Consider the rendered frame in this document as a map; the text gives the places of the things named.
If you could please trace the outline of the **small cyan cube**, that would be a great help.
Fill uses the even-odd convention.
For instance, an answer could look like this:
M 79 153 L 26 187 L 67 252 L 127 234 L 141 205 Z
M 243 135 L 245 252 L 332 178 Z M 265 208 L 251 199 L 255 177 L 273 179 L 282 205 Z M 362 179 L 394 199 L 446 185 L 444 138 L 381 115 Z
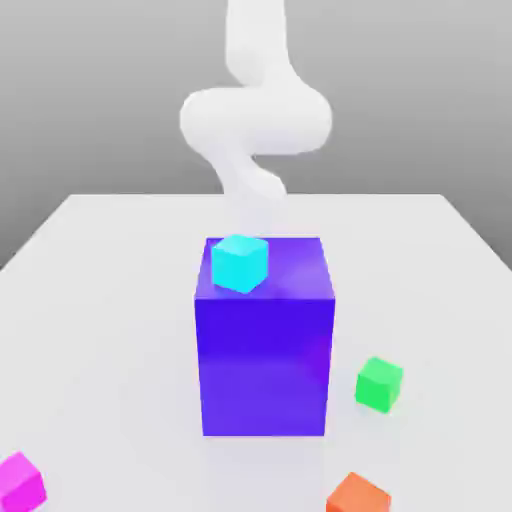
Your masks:
M 268 277 L 269 243 L 230 235 L 212 246 L 211 265 L 214 285 L 247 294 Z

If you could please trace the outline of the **small orange cube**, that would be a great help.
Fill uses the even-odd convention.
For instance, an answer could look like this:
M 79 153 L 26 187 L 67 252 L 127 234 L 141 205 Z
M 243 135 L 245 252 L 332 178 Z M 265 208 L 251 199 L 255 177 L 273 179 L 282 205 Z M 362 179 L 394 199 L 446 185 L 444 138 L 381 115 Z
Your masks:
M 390 512 L 391 496 L 350 472 L 326 501 L 326 512 Z

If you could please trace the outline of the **small green cube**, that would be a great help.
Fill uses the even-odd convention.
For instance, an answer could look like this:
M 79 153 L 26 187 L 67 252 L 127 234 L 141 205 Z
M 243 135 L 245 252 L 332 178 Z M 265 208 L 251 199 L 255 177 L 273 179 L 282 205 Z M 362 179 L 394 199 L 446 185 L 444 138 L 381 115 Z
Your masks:
M 370 358 L 358 373 L 356 402 L 389 413 L 399 397 L 402 378 L 402 367 L 378 357 Z

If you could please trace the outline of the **large purple box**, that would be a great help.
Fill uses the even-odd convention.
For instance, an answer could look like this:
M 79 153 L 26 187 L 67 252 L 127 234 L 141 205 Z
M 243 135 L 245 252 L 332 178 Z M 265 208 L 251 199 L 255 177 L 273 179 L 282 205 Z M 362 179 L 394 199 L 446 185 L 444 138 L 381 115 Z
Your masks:
M 335 293 L 319 238 L 272 238 L 248 294 L 212 282 L 205 242 L 194 296 L 206 436 L 325 432 Z

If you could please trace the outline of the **small magenta cube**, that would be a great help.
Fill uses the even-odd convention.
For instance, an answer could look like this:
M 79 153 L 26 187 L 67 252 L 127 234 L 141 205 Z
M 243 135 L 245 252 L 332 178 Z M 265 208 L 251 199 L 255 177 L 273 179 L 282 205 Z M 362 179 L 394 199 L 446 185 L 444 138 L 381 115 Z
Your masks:
M 22 452 L 0 464 L 0 512 L 32 512 L 46 500 L 42 474 Z

